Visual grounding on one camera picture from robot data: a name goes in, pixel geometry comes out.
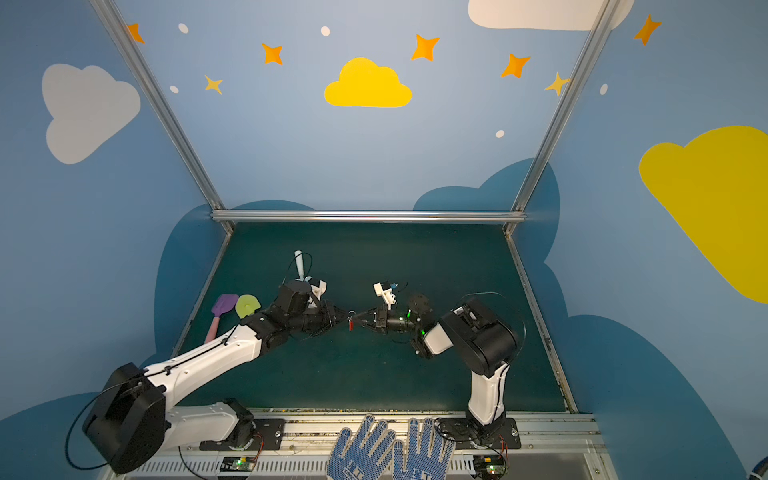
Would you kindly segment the red key tag with keyring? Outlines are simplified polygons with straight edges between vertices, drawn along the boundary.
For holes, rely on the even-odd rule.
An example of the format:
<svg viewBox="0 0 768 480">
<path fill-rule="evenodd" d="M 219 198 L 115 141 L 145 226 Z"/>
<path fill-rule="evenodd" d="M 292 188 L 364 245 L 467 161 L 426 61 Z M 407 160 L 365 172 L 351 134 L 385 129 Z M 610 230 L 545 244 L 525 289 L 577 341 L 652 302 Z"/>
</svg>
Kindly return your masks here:
<svg viewBox="0 0 768 480">
<path fill-rule="evenodd" d="M 348 321 L 348 331 L 352 332 L 354 330 L 354 323 L 355 323 L 355 311 L 349 311 L 347 316 Z"/>
</svg>

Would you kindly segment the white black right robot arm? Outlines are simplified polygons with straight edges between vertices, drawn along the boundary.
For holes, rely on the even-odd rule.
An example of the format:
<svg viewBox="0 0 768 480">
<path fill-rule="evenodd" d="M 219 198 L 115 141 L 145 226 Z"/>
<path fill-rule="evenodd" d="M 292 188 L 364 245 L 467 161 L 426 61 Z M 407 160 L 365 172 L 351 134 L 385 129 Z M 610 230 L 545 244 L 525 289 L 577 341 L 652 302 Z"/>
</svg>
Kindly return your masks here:
<svg viewBox="0 0 768 480">
<path fill-rule="evenodd" d="M 458 439 L 479 443 L 492 438 L 506 423 L 506 377 L 521 349 L 517 333 L 477 297 L 440 317 L 423 294 L 411 296 L 402 313 L 395 310 L 392 295 L 382 297 L 384 304 L 363 315 L 360 325 L 384 335 L 407 334 L 415 354 L 425 359 L 455 350 L 471 372 L 468 426 Z"/>
</svg>

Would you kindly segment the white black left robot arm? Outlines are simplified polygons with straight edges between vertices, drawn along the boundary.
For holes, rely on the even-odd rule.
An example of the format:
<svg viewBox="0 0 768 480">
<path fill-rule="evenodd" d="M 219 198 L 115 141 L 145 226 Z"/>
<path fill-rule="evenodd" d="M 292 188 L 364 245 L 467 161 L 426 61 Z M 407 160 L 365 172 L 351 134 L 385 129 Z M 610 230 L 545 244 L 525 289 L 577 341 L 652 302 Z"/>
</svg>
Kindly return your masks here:
<svg viewBox="0 0 768 480">
<path fill-rule="evenodd" d="M 317 336 L 343 322 L 346 312 L 324 299 L 324 287 L 289 281 L 271 305 L 210 342 L 147 367 L 117 368 L 82 410 L 83 434 L 117 474 L 136 470 L 162 449 L 227 439 L 248 417 L 242 408 L 229 402 L 181 407 L 180 402 L 294 333 Z"/>
</svg>

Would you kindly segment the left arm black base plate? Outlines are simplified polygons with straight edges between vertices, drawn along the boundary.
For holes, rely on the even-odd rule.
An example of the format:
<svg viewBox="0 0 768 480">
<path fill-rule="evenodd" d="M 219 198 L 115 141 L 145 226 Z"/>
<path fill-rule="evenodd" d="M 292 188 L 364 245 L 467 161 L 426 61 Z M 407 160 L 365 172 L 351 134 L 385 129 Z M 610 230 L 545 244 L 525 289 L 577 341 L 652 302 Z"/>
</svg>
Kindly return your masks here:
<svg viewBox="0 0 768 480">
<path fill-rule="evenodd" d="M 240 420 L 224 440 L 203 441 L 201 451 L 276 451 L 282 444 L 285 420 L 280 418 Z"/>
</svg>

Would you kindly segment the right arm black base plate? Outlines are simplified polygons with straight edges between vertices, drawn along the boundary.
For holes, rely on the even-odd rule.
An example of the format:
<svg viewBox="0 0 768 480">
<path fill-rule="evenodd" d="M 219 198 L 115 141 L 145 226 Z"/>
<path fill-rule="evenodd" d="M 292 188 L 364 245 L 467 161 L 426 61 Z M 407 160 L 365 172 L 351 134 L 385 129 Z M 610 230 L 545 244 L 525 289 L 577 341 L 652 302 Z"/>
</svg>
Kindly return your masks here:
<svg viewBox="0 0 768 480">
<path fill-rule="evenodd" d="M 441 437 L 456 443 L 457 450 L 493 448 L 501 451 L 522 446 L 513 418 L 503 417 L 489 425 L 481 425 L 474 418 L 438 417 L 434 426 Z"/>
</svg>

